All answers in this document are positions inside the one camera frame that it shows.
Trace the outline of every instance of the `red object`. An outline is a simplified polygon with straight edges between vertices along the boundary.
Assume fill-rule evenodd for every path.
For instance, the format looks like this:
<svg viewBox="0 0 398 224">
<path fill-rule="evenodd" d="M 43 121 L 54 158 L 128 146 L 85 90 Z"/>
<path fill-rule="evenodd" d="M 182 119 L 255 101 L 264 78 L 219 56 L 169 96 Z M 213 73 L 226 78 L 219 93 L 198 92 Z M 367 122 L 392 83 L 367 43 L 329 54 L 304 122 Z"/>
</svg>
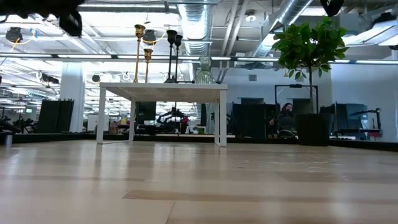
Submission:
<svg viewBox="0 0 398 224">
<path fill-rule="evenodd" d="M 182 118 L 181 123 L 188 123 L 189 119 L 188 116 L 185 116 L 184 118 Z"/>
</svg>

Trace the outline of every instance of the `brass candlestick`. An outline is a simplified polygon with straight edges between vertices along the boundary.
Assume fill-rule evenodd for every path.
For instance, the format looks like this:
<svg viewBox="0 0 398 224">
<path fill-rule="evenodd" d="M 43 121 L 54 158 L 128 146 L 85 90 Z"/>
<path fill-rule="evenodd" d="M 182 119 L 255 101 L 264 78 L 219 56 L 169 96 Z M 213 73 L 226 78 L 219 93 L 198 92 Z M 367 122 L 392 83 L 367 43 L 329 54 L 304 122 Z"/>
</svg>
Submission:
<svg viewBox="0 0 398 224">
<path fill-rule="evenodd" d="M 152 49 L 144 49 L 145 52 L 145 62 L 147 63 L 147 70 L 145 72 L 145 83 L 148 83 L 148 66 L 149 66 L 149 61 L 150 58 L 152 57 Z"/>
<path fill-rule="evenodd" d="M 136 58 L 136 76 L 134 77 L 134 83 L 138 83 L 138 62 L 139 62 L 139 47 L 141 38 L 144 36 L 145 27 L 143 25 L 135 25 L 136 36 L 137 36 L 137 58 Z"/>
</svg>

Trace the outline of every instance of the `white wall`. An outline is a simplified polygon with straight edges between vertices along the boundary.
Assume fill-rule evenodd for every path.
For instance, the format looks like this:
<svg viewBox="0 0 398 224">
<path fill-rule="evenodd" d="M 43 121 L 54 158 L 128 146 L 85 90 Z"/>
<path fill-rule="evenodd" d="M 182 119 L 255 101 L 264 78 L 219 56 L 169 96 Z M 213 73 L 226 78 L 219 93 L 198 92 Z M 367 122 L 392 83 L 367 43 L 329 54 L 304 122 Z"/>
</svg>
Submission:
<svg viewBox="0 0 398 224">
<path fill-rule="evenodd" d="M 398 141 L 398 69 L 389 65 L 332 65 L 333 101 L 362 103 L 381 108 L 383 136 L 378 141 Z M 374 118 L 369 114 L 369 128 Z"/>
<path fill-rule="evenodd" d="M 248 81 L 249 74 L 257 75 L 257 81 Z M 275 71 L 273 69 L 255 69 L 249 71 L 245 69 L 230 68 L 223 82 L 223 84 L 228 84 L 227 102 L 241 103 L 241 98 L 263 98 L 265 103 L 274 104 L 275 85 L 308 85 L 308 80 L 306 79 L 302 82 L 296 82 L 294 78 L 285 77 L 284 74 L 285 70 Z M 320 80 L 318 72 L 314 72 L 313 84 L 319 86 L 319 107 L 331 105 L 330 74 L 323 74 L 322 79 Z M 277 93 L 279 93 L 277 94 L 278 103 L 282 105 L 284 103 L 292 103 L 292 99 L 309 98 L 310 96 L 308 88 L 278 87 Z"/>
</svg>

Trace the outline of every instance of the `desk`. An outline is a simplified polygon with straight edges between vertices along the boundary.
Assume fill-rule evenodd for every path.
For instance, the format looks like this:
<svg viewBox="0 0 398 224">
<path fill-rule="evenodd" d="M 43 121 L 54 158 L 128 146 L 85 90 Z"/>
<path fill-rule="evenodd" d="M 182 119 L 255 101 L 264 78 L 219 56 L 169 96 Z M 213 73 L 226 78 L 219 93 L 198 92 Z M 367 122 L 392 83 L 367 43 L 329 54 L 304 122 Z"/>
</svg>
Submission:
<svg viewBox="0 0 398 224">
<path fill-rule="evenodd" d="M 227 85 L 175 84 L 175 83 L 100 83 L 99 84 L 98 128 L 102 130 L 105 117 L 106 91 L 131 100 L 130 130 L 134 130 L 136 102 L 175 101 L 216 103 L 215 144 L 226 147 L 226 91 Z M 104 144 L 104 133 L 97 132 L 97 144 Z M 129 132 L 129 140 L 134 140 L 134 131 Z"/>
</svg>

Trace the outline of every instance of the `exposed ductwork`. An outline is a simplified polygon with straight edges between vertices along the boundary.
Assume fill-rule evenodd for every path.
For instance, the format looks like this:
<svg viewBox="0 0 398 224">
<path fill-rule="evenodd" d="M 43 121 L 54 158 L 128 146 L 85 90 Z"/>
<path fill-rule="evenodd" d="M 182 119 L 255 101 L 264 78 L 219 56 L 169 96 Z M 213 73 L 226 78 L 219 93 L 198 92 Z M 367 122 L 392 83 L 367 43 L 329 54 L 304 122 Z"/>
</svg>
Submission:
<svg viewBox="0 0 398 224">
<path fill-rule="evenodd" d="M 280 5 L 279 11 L 267 16 L 263 26 L 263 32 L 266 33 L 264 35 L 264 40 L 270 31 L 294 23 L 312 1 L 313 0 L 284 0 Z M 272 46 L 266 45 L 264 40 L 252 53 L 252 57 L 265 57 L 271 50 Z"/>
<path fill-rule="evenodd" d="M 207 5 L 181 4 L 178 9 L 182 16 L 182 30 L 188 40 L 203 40 L 209 33 L 209 11 Z M 207 43 L 186 42 L 185 49 L 189 55 L 208 55 Z"/>
<path fill-rule="evenodd" d="M 179 14 L 175 6 L 165 7 L 164 4 L 118 4 L 118 3 L 86 3 L 78 7 L 79 12 L 140 12 Z"/>
</svg>

